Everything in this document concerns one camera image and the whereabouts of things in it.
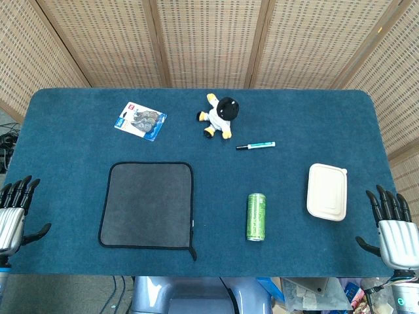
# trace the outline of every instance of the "marker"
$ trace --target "marker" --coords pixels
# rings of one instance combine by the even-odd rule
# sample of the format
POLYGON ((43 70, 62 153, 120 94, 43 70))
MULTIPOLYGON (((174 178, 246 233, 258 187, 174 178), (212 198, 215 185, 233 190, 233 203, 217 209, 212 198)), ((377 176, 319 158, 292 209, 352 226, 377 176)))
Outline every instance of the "marker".
POLYGON ((265 143, 256 143, 256 144, 247 144, 243 146, 236 146, 236 150, 265 148, 265 147, 275 147, 275 142, 265 142, 265 143))

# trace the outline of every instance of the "robotic finger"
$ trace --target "robotic finger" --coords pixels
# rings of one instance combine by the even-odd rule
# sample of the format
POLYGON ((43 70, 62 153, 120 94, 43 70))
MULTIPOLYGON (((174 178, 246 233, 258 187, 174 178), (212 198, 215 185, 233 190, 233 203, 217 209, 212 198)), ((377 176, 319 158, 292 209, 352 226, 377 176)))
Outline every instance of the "robotic finger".
POLYGON ((410 215, 409 205, 403 195, 397 193, 397 199, 399 200, 401 211, 403 212, 403 218, 406 222, 412 222, 412 217, 410 215))
POLYGON ((13 199, 14 199, 14 197, 15 197, 15 195, 16 195, 16 193, 17 193, 17 191, 18 191, 18 186, 19 186, 19 184, 20 184, 20 182, 21 182, 21 180, 19 180, 19 181, 16 181, 10 188, 9 188, 9 191, 7 192, 7 197, 6 197, 6 200, 5 200, 5 203, 3 204, 3 207, 4 208, 7 208, 7 207, 12 207, 12 202, 13 202, 13 199))
POLYGON ((6 184, 1 190, 0 190, 0 208, 3 207, 3 205, 6 202, 7 193, 9 192, 10 187, 12 186, 11 183, 6 184))
POLYGON ((374 219, 375 219, 375 224, 378 227, 378 222, 380 220, 384 219, 384 215, 383 212, 380 208, 380 204, 378 204, 378 200, 375 197, 374 193, 372 193, 371 191, 365 191, 367 193, 367 196, 371 202, 371 207, 373 208, 373 215, 374 215, 374 219))
POLYGON ((397 204, 397 201, 394 198, 394 195, 390 191, 386 191, 386 194, 387 194, 388 199, 390 200, 390 204, 392 206, 395 219, 401 220, 401 212, 397 204))
POLYGON ((11 207, 19 207, 20 202, 22 201, 22 198, 24 197, 24 193, 26 191, 26 186, 32 179, 31 175, 28 175, 25 179, 20 181, 20 184, 17 187, 16 195, 14 196, 14 199, 11 201, 12 205, 11 207))
POLYGON ((29 234, 25 235, 22 239, 21 246, 27 245, 29 243, 32 243, 34 241, 38 241, 43 236, 45 236, 48 231, 50 231, 51 223, 45 224, 41 230, 39 230, 36 234, 29 234))
POLYGON ((378 193, 380 193, 381 208, 384 211, 385 219, 391 220, 394 219, 394 214, 392 208, 388 205, 387 193, 382 186, 377 185, 378 193))
POLYGON ((29 211, 29 206, 32 202, 32 195, 33 191, 35 191, 35 188, 38 186, 38 184, 41 182, 40 179, 33 180, 26 188, 26 191, 23 195, 22 200, 20 201, 19 207, 23 208, 25 210, 25 216, 27 215, 27 212, 29 211))

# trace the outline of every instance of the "green can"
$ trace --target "green can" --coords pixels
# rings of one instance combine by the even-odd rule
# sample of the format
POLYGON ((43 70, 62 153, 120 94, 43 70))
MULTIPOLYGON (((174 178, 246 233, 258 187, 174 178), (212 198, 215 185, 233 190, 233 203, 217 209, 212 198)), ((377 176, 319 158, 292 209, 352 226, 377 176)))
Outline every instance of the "green can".
POLYGON ((261 193, 252 193, 247 197, 247 232, 249 241, 264 240, 264 216, 266 196, 261 193))

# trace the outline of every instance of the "plastic takeout box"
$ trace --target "plastic takeout box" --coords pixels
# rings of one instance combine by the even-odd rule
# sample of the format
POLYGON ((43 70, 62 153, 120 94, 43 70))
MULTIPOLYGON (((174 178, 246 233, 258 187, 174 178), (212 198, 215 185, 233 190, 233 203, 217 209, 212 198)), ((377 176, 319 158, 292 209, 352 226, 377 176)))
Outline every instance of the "plastic takeout box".
POLYGON ((313 164, 308 174, 307 210, 319 218, 341 221, 346 216, 347 170, 313 164))

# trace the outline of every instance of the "plush penguin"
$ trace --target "plush penguin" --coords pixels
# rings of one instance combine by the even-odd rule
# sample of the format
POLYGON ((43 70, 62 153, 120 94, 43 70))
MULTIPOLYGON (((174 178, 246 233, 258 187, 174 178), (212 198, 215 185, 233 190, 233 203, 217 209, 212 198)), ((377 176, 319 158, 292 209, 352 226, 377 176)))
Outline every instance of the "plush penguin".
POLYGON ((230 97, 224 97, 220 101, 214 94, 207 95, 208 102, 213 109, 209 113, 200 111, 196 115, 198 121, 209 121, 210 125, 204 130, 204 135, 211 139, 216 130, 223 132, 223 139, 231 138, 230 121, 238 114, 238 102, 230 97))

